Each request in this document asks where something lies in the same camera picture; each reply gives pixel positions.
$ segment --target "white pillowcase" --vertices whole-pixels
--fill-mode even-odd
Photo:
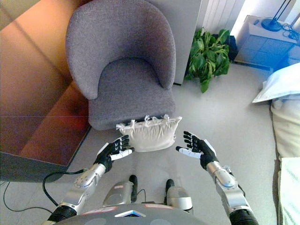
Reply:
[[[150,117],[146,116],[143,122],[131,120],[128,126],[117,124],[117,129],[123,135],[129,135],[129,144],[135,151],[157,151],[174,144],[175,131],[181,119],[181,116],[170,119],[168,115],[164,115],[163,119],[152,117],[150,120]]]
[[[274,72],[263,82],[263,88],[253,103],[293,94],[300,94],[300,63]]]

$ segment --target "gray floor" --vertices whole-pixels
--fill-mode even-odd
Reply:
[[[105,174],[85,210],[102,205],[109,189],[118,181],[126,180],[131,174],[138,177],[139,188],[145,188],[147,201],[161,203],[164,198],[165,182],[175,180],[191,195],[195,216],[214,225],[229,225],[220,197],[209,174],[199,160],[186,157],[175,146],[184,145],[183,131],[188,130],[200,138],[206,138],[217,151],[223,165],[230,165],[232,172],[246,191],[247,200],[262,225],[276,224],[276,208],[273,200],[273,174],[275,142],[269,106],[252,104],[261,83],[269,71],[232,64],[228,75],[211,82],[209,90],[201,94],[199,84],[194,81],[174,86],[176,116],[183,119],[176,131],[175,144],[166,149],[149,153],[134,153],[113,164]],[[69,171],[91,166],[95,155],[105,142],[111,142],[120,134],[115,130],[92,129],[79,149]],[[74,176],[63,176],[47,184],[50,194],[60,201]],[[4,187],[1,186],[1,198]],[[12,182],[6,195],[7,203],[14,209],[42,206],[54,210],[54,205],[43,194],[40,183]],[[143,193],[137,202],[143,200]],[[1,200],[2,225],[41,224],[49,214],[43,210],[28,210],[22,213],[8,211]]]

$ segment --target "white bedsheet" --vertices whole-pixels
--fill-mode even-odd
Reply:
[[[300,157],[300,100],[274,99],[271,111],[280,157]]]
[[[282,158],[279,173],[279,223],[300,224],[300,157]]]

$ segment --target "robotic arm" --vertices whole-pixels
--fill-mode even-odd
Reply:
[[[128,135],[122,136],[112,143],[106,143],[98,152],[93,166],[76,179],[66,197],[42,225],[53,225],[81,214],[84,204],[95,192],[102,175],[112,168],[113,161],[128,156],[134,151],[134,148],[127,148],[128,146]]]
[[[232,225],[257,225],[258,222],[245,198],[245,193],[239,186],[228,166],[221,166],[216,151],[207,140],[201,140],[196,135],[184,131],[184,142],[187,148],[176,147],[176,150],[187,156],[200,159],[201,166],[212,176],[216,189],[221,196],[223,207]]]

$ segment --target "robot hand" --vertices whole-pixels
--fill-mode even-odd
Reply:
[[[103,164],[105,172],[110,171],[114,160],[123,158],[134,152],[134,148],[129,147],[129,136],[125,135],[116,139],[112,143],[106,143],[98,152],[94,164]]]
[[[183,134],[184,142],[187,143],[187,148],[177,146],[177,151],[187,156],[200,159],[201,166],[204,169],[206,169],[206,165],[209,162],[218,161],[216,151],[206,139],[201,140],[188,131],[184,131]]]

